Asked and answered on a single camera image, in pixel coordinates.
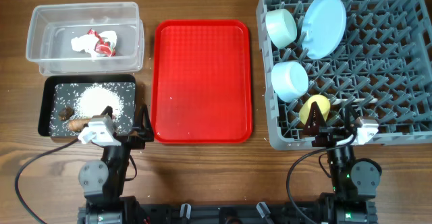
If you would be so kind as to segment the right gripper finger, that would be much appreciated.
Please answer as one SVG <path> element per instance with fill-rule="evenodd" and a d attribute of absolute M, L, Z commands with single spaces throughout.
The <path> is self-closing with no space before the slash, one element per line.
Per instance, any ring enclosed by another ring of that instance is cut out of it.
<path fill-rule="evenodd" d="M 354 110 L 351 104 L 344 106 L 344 127 L 346 130 L 354 130 L 357 128 L 356 120 L 358 113 Z"/>
<path fill-rule="evenodd" d="M 306 136 L 318 136 L 322 128 L 326 128 L 327 124 L 317 102 L 313 102 L 310 106 L 308 119 L 304 124 L 302 133 Z"/>

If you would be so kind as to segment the white rice pile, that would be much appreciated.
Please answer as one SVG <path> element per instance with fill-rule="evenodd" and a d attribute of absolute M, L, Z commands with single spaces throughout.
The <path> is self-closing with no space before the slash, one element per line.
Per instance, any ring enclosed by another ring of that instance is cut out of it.
<path fill-rule="evenodd" d="M 74 115 L 89 118 L 100 115 L 107 106 L 113 109 L 113 116 L 119 117 L 124 112 L 124 100 L 118 93 L 99 84 L 86 87 L 74 103 Z"/>

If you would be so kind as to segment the yellow cup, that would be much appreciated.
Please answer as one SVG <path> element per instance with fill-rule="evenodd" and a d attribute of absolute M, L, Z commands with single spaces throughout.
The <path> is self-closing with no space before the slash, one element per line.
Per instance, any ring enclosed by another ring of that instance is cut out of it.
<path fill-rule="evenodd" d="M 318 104 L 324 120 L 326 120 L 329 115 L 330 106 L 331 106 L 329 99 L 320 94 L 313 95 L 303 104 L 303 106 L 300 109 L 299 118 L 303 124 L 305 124 L 308 119 L 311 105 L 313 103 Z"/>

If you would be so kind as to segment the brown food scrap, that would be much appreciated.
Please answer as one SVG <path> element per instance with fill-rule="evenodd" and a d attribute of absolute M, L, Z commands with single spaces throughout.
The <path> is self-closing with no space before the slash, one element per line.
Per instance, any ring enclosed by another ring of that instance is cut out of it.
<path fill-rule="evenodd" d="M 58 114 L 60 121 L 67 121 L 74 114 L 74 109 L 70 106 L 64 107 Z"/>

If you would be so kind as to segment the small light blue bowl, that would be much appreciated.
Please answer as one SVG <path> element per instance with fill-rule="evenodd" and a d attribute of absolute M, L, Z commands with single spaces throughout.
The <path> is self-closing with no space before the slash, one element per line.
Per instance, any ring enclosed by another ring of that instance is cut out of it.
<path fill-rule="evenodd" d="M 308 75 L 297 61 L 277 63 L 271 71 L 271 83 L 278 97 L 290 103 L 308 91 Z"/>

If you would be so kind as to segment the red white wrapper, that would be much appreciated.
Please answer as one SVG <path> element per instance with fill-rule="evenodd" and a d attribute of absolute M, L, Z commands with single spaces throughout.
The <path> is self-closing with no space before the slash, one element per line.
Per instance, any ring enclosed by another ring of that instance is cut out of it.
<path fill-rule="evenodd" d="M 90 29 L 86 34 L 71 40 L 72 50 L 84 51 L 93 59 L 97 57 L 113 57 L 116 55 L 117 33 L 113 30 L 98 33 Z"/>

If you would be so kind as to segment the large light blue plate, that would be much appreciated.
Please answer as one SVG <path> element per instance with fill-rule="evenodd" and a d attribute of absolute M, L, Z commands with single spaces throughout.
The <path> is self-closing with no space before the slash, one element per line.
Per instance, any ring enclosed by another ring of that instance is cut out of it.
<path fill-rule="evenodd" d="M 301 33 L 302 48 L 310 59 L 330 55 L 340 44 L 346 28 L 346 8 L 341 0 L 314 0 L 306 11 Z"/>

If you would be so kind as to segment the green bowl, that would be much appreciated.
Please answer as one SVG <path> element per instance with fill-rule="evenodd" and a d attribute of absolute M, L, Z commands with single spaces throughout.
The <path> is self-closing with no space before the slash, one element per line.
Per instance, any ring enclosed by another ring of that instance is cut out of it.
<path fill-rule="evenodd" d="M 268 11 L 265 21 L 269 38 L 278 49 L 287 47 L 296 40 L 296 22 L 288 10 Z"/>

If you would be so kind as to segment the white plastic spoon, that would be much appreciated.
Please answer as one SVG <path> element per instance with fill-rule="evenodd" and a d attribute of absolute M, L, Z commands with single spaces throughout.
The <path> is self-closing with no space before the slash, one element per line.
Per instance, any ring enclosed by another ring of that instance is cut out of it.
<path fill-rule="evenodd" d="M 378 101 L 378 99 L 376 98 L 372 98 L 372 99 L 336 99 L 334 100 L 331 105 L 339 105 L 345 102 L 349 102 L 349 103 L 361 103 L 363 101 L 366 101 L 367 103 L 376 103 Z"/>

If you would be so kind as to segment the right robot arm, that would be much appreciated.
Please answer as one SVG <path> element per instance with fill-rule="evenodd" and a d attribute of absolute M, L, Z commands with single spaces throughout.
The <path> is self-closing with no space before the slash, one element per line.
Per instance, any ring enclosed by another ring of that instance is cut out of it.
<path fill-rule="evenodd" d="M 354 156 L 354 147 L 369 142 L 378 127 L 375 118 L 359 116 L 347 105 L 344 127 L 330 128 L 318 103 L 311 104 L 304 132 L 315 137 L 312 146 L 325 149 L 333 186 L 333 192 L 322 193 L 315 204 L 312 214 L 315 223 L 378 222 L 373 199 L 377 195 L 382 168 L 371 159 Z"/>

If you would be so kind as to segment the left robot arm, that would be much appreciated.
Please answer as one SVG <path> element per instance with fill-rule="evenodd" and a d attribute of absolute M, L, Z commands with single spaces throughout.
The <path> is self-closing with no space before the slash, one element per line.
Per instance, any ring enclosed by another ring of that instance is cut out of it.
<path fill-rule="evenodd" d="M 86 206 L 78 211 L 78 223 L 150 223 L 150 217 L 135 196 L 123 197 L 129 165 L 136 167 L 132 150 L 145 149 L 155 139 L 148 108 L 141 106 L 131 134 L 119 136 L 108 106 L 83 125 L 78 139 L 83 144 L 103 148 L 101 159 L 88 161 L 81 168 L 78 180 L 83 188 Z"/>

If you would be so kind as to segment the grey dishwasher rack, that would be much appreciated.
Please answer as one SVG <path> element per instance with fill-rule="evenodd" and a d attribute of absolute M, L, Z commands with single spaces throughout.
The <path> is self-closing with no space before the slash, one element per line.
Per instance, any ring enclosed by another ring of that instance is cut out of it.
<path fill-rule="evenodd" d="M 308 95 L 336 99 L 372 99 L 376 103 L 331 105 L 327 125 L 344 124 L 343 108 L 351 104 L 362 116 L 374 117 L 375 144 L 423 144 L 431 141 L 431 19 L 425 0 L 342 0 L 347 24 L 340 45 L 322 59 L 310 59 L 302 48 L 304 34 L 278 49 L 266 29 L 268 11 L 286 9 L 297 25 L 314 0 L 259 0 L 256 19 L 265 76 L 279 62 L 301 63 L 309 77 Z"/>

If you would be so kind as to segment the black tray bin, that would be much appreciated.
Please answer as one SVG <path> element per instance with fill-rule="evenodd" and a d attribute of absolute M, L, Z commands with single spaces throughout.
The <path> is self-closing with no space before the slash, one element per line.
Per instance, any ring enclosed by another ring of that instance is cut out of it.
<path fill-rule="evenodd" d="M 87 76 L 51 76 L 47 78 L 38 122 L 41 136 L 52 138 L 76 137 L 77 132 L 68 129 L 68 122 L 78 118 L 74 114 L 67 121 L 59 120 L 59 112 L 66 106 L 74 107 L 78 96 L 86 87 L 99 84 L 120 95 L 124 100 L 124 112 L 119 117 L 113 116 L 117 134 L 128 135 L 132 131 L 135 114 L 136 80 L 129 74 L 87 75 Z"/>

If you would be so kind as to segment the red serving tray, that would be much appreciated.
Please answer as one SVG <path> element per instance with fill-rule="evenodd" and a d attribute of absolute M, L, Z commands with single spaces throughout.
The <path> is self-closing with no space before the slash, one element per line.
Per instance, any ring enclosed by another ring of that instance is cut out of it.
<path fill-rule="evenodd" d="M 157 26 L 151 123 L 164 144 L 239 144 L 252 133 L 249 30 L 239 20 Z"/>

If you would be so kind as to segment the clear plastic bin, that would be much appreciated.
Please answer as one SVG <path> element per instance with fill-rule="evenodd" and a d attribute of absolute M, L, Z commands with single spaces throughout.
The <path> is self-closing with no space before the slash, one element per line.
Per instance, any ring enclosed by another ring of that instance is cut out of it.
<path fill-rule="evenodd" d="M 114 56 L 78 49 L 79 38 L 113 36 Z M 144 24 L 135 2 L 73 3 L 34 8 L 27 60 L 44 76 L 137 72 L 144 59 Z"/>

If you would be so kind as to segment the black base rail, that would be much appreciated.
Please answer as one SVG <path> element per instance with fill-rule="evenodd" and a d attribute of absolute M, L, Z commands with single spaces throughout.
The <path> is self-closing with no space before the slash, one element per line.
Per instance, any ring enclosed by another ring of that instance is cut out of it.
<path fill-rule="evenodd" d="M 260 202 L 257 205 L 236 206 L 192 206 L 183 204 L 172 207 L 166 204 L 143 204 L 139 213 L 146 218 L 143 223 L 152 224 L 224 224 L 239 221 L 241 223 L 274 223 L 274 224 L 306 224 L 306 218 L 315 223 L 358 223 L 378 224 L 375 203 L 367 204 L 367 209 L 360 208 L 344 210 L 337 209 L 334 213 L 318 207 L 312 202 L 300 204 L 302 214 L 290 204 L 267 205 Z"/>

